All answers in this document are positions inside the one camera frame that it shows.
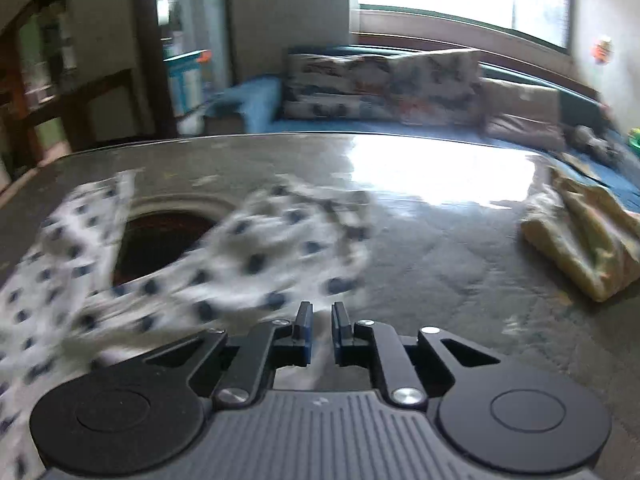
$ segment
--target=white cloth with black dots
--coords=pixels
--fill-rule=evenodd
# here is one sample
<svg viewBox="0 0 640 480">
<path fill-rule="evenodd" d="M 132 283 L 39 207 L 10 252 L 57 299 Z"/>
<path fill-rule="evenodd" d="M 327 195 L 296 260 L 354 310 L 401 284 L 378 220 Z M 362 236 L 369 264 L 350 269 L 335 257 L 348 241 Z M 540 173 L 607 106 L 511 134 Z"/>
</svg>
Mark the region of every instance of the white cloth with black dots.
<svg viewBox="0 0 640 480">
<path fill-rule="evenodd" d="M 31 409 L 92 364 L 113 364 L 204 328 L 245 333 L 260 320 L 292 319 L 300 301 L 314 304 L 321 314 L 314 333 L 329 339 L 330 305 L 362 304 L 369 195 L 277 179 L 179 260 L 116 287 L 134 172 L 84 184 L 64 199 L 0 290 L 1 479 L 43 472 Z M 328 358 L 330 345 L 321 348 Z M 322 366 L 322 356 L 314 361 Z M 301 384 L 287 369 L 278 378 L 311 386 L 309 375 Z"/>
</svg>

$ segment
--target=sofa backrest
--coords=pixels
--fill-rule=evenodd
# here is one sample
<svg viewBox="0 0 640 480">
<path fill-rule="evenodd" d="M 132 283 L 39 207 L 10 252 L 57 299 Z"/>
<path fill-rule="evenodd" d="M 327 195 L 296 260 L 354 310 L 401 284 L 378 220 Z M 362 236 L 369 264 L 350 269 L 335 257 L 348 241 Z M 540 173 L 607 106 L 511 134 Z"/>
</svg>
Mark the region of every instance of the sofa backrest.
<svg viewBox="0 0 640 480">
<path fill-rule="evenodd" d="M 341 46 L 296 46 L 289 49 L 289 54 L 318 54 L 319 56 L 358 56 L 360 54 L 378 54 L 379 56 L 397 56 L 416 52 L 404 48 L 385 48 L 367 45 Z M 530 76 L 515 70 L 481 63 L 482 76 L 503 79 L 514 83 L 546 86 L 560 92 L 561 121 L 567 126 L 588 126 L 597 135 L 604 130 L 604 121 L 597 101 L 580 95 L 572 90 L 551 83 L 544 79 Z"/>
</svg>

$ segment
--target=yellow cloth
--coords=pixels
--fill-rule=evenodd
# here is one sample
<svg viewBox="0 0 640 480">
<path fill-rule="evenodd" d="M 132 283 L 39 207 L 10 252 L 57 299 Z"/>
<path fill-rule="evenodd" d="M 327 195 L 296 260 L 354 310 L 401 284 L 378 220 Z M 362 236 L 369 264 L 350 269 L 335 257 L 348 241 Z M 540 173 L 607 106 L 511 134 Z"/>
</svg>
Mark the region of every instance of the yellow cloth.
<svg viewBox="0 0 640 480">
<path fill-rule="evenodd" d="M 528 199 L 524 237 L 595 301 L 640 278 L 640 216 L 602 186 L 551 168 L 552 183 Z"/>
</svg>

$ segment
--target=sofa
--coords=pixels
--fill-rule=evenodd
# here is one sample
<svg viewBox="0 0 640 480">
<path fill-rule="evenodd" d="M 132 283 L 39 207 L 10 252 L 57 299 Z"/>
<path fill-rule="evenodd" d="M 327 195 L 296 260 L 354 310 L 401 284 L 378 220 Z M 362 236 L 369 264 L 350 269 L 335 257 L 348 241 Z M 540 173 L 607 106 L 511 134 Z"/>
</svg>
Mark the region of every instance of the sofa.
<svg viewBox="0 0 640 480">
<path fill-rule="evenodd" d="M 399 56 L 414 51 L 377 46 L 295 47 L 289 55 L 311 54 L 317 56 Z M 567 147 L 566 151 L 588 164 L 598 175 L 596 183 L 609 187 L 623 205 L 640 212 L 640 163 L 626 147 L 623 137 L 601 113 L 600 104 L 588 97 L 546 80 L 498 66 L 479 63 L 481 75 L 492 80 L 502 80 L 525 85 L 546 87 L 558 91 L 559 121 L 564 129 L 587 126 L 596 136 L 607 139 L 620 152 L 616 164 L 601 164 L 586 153 Z M 229 88 L 219 94 L 204 114 L 206 134 L 248 133 L 268 134 L 276 132 L 365 132 L 427 137 L 484 144 L 501 148 L 526 149 L 549 153 L 544 149 L 515 144 L 487 136 L 480 125 L 414 125 L 396 120 L 364 120 L 361 118 L 288 118 L 284 114 L 283 100 L 287 92 L 286 74 L 257 76 Z M 593 183 L 587 174 L 558 161 L 565 171 L 577 180 Z"/>
</svg>

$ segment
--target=ribbed gray panel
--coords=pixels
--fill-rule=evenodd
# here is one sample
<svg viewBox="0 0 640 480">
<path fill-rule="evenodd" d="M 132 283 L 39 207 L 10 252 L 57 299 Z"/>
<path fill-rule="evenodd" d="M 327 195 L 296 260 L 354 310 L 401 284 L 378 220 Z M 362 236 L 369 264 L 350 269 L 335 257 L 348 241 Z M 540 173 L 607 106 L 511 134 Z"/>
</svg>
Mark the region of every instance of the ribbed gray panel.
<svg viewBox="0 0 640 480">
<path fill-rule="evenodd" d="M 47 480 L 69 480 L 52 470 Z M 137 480 L 481 480 L 513 476 L 465 462 L 425 416 L 375 392 L 269 391 L 247 410 L 223 412 L 191 450 Z M 588 471 L 568 480 L 595 480 Z"/>
</svg>

